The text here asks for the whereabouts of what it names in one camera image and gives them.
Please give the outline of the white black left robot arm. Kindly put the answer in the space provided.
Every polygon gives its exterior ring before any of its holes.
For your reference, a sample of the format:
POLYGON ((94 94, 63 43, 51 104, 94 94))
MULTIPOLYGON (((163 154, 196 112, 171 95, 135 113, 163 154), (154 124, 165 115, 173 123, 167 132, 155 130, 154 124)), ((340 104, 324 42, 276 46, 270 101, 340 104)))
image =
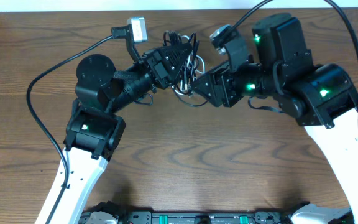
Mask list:
POLYGON ((118 147, 126 123, 116 112, 150 91, 178 81, 192 51, 190 43, 163 46, 139 54, 127 51, 134 63, 117 70, 101 54, 85 57, 77 66, 76 99, 66 127, 60 164, 37 223, 77 223, 90 193, 118 147))

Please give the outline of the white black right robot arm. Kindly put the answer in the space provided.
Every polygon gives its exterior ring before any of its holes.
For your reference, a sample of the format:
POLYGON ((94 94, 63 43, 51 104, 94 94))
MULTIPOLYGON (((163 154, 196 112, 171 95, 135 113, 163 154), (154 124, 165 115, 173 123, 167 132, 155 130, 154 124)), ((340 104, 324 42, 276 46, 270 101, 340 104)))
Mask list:
POLYGON ((334 171, 349 207, 311 203, 284 214, 283 223, 358 223, 358 92, 338 65, 315 65, 300 21, 289 13, 274 14, 252 28, 259 62, 246 59, 243 38, 224 44, 228 60, 191 84, 214 106, 231 107, 242 97, 272 97, 304 127, 334 171))

